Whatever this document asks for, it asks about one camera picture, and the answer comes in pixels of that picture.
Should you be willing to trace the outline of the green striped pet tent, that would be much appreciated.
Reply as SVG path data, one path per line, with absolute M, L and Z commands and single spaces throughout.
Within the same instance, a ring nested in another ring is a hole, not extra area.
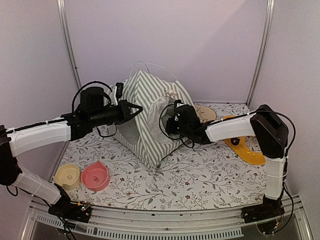
M 179 134 L 165 132 L 167 121 L 174 117 L 176 100 L 193 105 L 188 91 L 175 75 L 160 79 L 143 70 L 149 64 L 138 61 L 130 65 L 129 77 L 123 82 L 122 99 L 143 108 L 133 119 L 115 127 L 115 139 L 131 150 L 151 171 L 182 145 Z

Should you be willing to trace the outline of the aluminium frame post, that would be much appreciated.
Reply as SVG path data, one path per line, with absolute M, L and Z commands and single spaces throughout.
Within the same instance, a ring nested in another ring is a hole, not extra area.
M 263 62 L 264 62 L 265 53 L 266 53 L 267 46 L 268 46 L 270 31 L 272 28 L 274 8 L 275 8 L 275 0 L 267 0 L 259 52 L 258 52 L 258 56 L 257 56 L 257 61 L 256 61 L 251 85 L 250 85 L 249 92 L 248 92 L 248 95 L 246 98 L 246 105 L 248 107 L 251 106 L 251 104 L 253 102 L 254 95 L 255 95 L 255 92 L 256 92 L 256 89 L 258 86 L 258 81 L 260 78 L 261 70 L 263 67 Z
M 72 46 L 72 40 L 68 25 L 68 17 L 67 17 L 67 11 L 66 11 L 66 1 L 65 0 L 57 0 L 57 11 L 58 11 L 58 17 L 60 21 L 61 31 L 62 31 L 62 37 L 65 44 L 65 49 L 68 57 L 68 61 L 71 68 L 72 77 L 74 80 L 74 84 L 77 90 L 79 90 L 82 87 L 82 83 L 80 80 L 80 75 L 78 71 L 78 66 L 75 58 L 75 54 L 73 51 Z

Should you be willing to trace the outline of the cream pet bowl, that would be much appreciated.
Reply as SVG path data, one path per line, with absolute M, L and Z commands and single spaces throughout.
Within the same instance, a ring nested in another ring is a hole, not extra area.
M 81 172 L 75 164 L 64 164 L 53 176 L 56 184 L 61 186 L 65 191 L 75 190 L 81 183 Z

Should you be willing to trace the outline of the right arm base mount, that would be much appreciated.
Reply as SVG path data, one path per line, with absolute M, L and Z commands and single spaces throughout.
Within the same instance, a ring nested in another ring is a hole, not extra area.
M 282 205 L 275 207 L 270 204 L 258 204 L 253 206 L 243 207 L 240 217 L 247 223 L 258 222 L 270 218 L 281 216 L 285 213 Z

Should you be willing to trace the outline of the floral table mat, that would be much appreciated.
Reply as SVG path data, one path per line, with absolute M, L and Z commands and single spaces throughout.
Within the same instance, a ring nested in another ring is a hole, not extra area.
M 266 166 L 243 161 L 225 142 L 182 145 L 149 170 L 134 153 L 111 137 L 127 133 L 134 121 L 118 127 L 101 126 L 72 141 L 60 161 L 80 170 L 101 162 L 109 185 L 92 191 L 83 184 L 68 194 L 73 201 L 110 208 L 182 211 L 260 204 L 266 189 Z

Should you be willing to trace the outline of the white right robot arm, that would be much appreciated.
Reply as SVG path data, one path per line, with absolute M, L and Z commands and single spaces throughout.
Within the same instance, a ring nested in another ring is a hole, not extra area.
M 289 128 L 285 115 L 263 104 L 258 109 L 235 116 L 202 122 L 195 107 L 181 100 L 169 105 L 172 114 L 159 121 L 161 132 L 171 140 L 188 139 L 193 144 L 208 145 L 224 141 L 244 161 L 265 165 L 265 202 L 259 206 L 262 218 L 269 218 L 278 210 L 285 190 L 288 170 Z

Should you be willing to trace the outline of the yellow double pet bowl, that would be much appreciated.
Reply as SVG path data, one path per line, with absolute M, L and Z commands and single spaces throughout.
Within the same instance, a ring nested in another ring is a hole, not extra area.
M 246 163 L 252 165 L 264 165 L 265 157 L 261 152 L 251 150 L 247 144 L 247 136 L 224 139 L 223 141 Z

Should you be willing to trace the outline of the pink pet bowl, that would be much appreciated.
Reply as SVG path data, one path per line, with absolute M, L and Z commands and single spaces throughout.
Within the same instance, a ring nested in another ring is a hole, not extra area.
M 99 160 L 86 167 L 80 179 L 81 183 L 93 192 L 104 190 L 110 183 L 108 168 Z

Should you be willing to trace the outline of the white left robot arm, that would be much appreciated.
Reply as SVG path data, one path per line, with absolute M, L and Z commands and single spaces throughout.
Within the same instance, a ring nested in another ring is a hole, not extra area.
M 124 124 L 143 111 L 143 107 L 122 99 L 122 88 L 111 93 L 98 86 L 78 91 L 79 104 L 71 104 L 71 112 L 60 117 L 21 127 L 0 126 L 0 184 L 13 186 L 46 201 L 63 216 L 74 213 L 74 205 L 65 190 L 34 173 L 29 164 L 19 164 L 20 156 L 53 158 L 45 153 L 51 146 L 80 140 L 100 126 Z

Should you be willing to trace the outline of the aluminium frame post left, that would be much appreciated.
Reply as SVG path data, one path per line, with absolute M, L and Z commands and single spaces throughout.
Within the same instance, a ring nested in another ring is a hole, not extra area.
M 68 61 L 71 68 L 72 77 L 74 80 L 74 84 L 77 90 L 79 90 L 82 87 L 82 83 L 80 80 L 80 75 L 78 71 L 78 66 L 75 58 L 75 54 L 73 51 L 72 46 L 72 40 L 68 25 L 68 17 L 67 17 L 67 11 L 66 11 L 66 1 L 65 0 L 57 0 L 57 11 L 58 11 L 58 17 L 60 21 L 61 31 L 62 31 L 62 37 L 65 44 L 65 49 L 68 57 Z

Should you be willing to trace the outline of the front aluminium rail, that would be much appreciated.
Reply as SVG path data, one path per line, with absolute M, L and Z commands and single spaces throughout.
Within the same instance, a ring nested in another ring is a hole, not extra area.
M 246 223 L 241 207 L 148 211 L 94 206 L 87 223 L 71 222 L 65 234 L 62 222 L 48 207 L 33 199 L 22 240 L 313 240 L 298 195 L 284 197 L 283 216 Z

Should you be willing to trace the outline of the round wooden floral plate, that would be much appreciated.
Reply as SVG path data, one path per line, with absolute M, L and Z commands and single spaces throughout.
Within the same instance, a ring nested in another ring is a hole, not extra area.
M 216 112 L 208 106 L 196 104 L 194 108 L 196 115 L 202 124 L 210 121 L 215 121 L 217 119 Z

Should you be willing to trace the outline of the aluminium frame post right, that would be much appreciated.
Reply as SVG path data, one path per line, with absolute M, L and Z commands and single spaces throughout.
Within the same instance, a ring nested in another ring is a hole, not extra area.
M 251 104 L 253 102 L 254 95 L 255 95 L 255 92 L 256 92 L 256 89 L 258 86 L 258 81 L 260 78 L 261 70 L 263 67 L 263 62 L 264 62 L 265 53 L 266 53 L 267 46 L 268 46 L 270 31 L 272 28 L 274 8 L 275 8 L 275 0 L 267 0 L 259 52 L 258 52 L 258 56 L 257 56 L 257 61 L 256 61 L 251 85 L 250 85 L 249 92 L 248 92 L 248 95 L 246 98 L 246 105 L 248 107 L 251 106 Z

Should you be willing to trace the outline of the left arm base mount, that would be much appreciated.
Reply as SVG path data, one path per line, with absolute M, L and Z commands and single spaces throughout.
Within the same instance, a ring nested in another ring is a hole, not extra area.
M 50 204 L 48 213 L 61 219 L 88 223 L 92 208 L 87 202 L 72 202 L 69 195 L 62 195 L 55 204 Z

